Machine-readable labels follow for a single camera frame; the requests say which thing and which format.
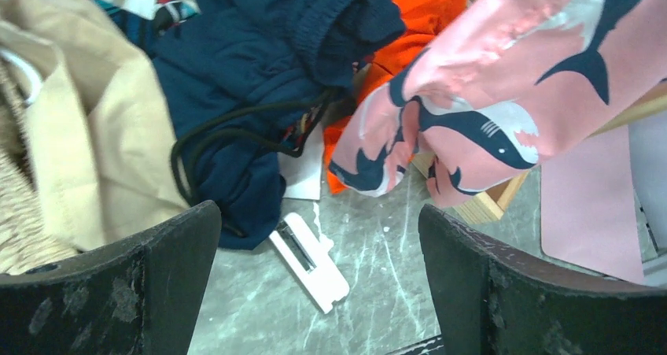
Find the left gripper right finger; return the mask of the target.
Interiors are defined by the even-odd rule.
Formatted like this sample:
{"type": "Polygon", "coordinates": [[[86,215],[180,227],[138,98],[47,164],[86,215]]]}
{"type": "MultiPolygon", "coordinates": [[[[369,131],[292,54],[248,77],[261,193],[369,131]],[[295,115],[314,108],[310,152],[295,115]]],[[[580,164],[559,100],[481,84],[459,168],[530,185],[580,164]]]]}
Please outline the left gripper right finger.
{"type": "Polygon", "coordinates": [[[663,354],[666,292],[544,261],[423,206],[418,233],[447,354],[663,354]]]}

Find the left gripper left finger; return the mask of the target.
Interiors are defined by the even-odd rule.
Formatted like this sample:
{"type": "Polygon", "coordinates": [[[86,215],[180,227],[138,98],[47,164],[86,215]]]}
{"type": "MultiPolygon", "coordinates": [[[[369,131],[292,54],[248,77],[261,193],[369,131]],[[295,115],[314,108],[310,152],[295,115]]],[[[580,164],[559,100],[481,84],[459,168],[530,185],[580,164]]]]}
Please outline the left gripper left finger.
{"type": "Polygon", "coordinates": [[[107,246],[1,277],[4,354],[185,354],[221,215],[203,202],[107,246]]]}

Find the wooden clothes rack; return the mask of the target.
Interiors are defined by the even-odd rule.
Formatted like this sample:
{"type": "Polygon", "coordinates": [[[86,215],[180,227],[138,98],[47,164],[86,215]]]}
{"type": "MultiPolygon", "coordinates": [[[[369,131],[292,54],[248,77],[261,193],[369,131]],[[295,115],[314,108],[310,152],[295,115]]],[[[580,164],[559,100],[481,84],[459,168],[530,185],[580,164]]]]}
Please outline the wooden clothes rack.
{"type": "MultiPolygon", "coordinates": [[[[591,137],[663,111],[666,111],[666,80],[661,81],[629,108],[599,128],[591,137]]],[[[528,172],[524,172],[513,179],[508,179],[488,191],[475,195],[471,200],[454,206],[453,209],[467,224],[484,224],[500,220],[528,175],[528,172]]]]}

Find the pink patterned shorts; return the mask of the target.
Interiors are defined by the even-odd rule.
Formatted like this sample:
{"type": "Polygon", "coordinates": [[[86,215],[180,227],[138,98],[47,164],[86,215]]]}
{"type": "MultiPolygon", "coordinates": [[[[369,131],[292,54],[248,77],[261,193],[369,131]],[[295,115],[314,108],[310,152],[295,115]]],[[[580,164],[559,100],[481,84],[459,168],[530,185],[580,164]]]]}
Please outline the pink patterned shorts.
{"type": "Polygon", "coordinates": [[[432,153],[441,207],[561,154],[666,78],[666,0],[476,0],[360,104],[330,171],[377,197],[432,153]]]}

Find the navy blue shorts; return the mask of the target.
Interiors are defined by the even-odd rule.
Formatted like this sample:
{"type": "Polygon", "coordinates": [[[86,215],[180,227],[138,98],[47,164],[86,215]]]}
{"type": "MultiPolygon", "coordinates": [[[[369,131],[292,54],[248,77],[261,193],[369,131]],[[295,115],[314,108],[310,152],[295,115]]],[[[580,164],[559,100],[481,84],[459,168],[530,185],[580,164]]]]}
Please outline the navy blue shorts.
{"type": "Polygon", "coordinates": [[[321,108],[352,90],[355,63],[405,26],[393,0],[196,2],[154,48],[171,166],[189,204],[218,205],[219,246],[251,250],[281,219],[278,155],[300,155],[321,108]]]}

